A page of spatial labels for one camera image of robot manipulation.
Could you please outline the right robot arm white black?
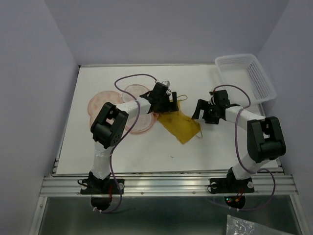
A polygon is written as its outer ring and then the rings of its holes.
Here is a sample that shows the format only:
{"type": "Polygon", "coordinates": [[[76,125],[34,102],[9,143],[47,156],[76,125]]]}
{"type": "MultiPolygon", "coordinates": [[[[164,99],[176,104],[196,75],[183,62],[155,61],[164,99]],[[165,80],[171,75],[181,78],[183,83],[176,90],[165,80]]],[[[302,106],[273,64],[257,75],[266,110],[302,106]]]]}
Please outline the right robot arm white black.
{"type": "Polygon", "coordinates": [[[221,119],[234,123],[236,154],[239,154],[238,128],[242,128],[246,131],[247,154],[237,158],[238,163],[228,170],[226,177],[210,179],[208,192],[253,193],[252,175],[286,153],[279,119],[256,115],[231,103],[226,90],[213,90],[210,95],[209,101],[198,100],[192,119],[202,118],[207,124],[219,124],[221,119]]]}

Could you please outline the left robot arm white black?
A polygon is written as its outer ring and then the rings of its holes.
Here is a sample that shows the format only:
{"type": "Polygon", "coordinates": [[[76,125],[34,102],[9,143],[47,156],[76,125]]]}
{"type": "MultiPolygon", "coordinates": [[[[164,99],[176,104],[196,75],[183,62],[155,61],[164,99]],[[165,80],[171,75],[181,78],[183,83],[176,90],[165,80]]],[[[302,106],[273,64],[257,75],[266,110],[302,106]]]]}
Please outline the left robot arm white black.
{"type": "Polygon", "coordinates": [[[122,140],[128,120],[138,120],[140,115],[178,110],[177,93],[169,91],[168,81],[156,82],[151,91],[129,102],[118,105],[105,103],[90,128],[95,146],[94,160],[82,186],[96,193],[104,193],[109,189],[112,175],[110,158],[113,149],[122,140]]]}

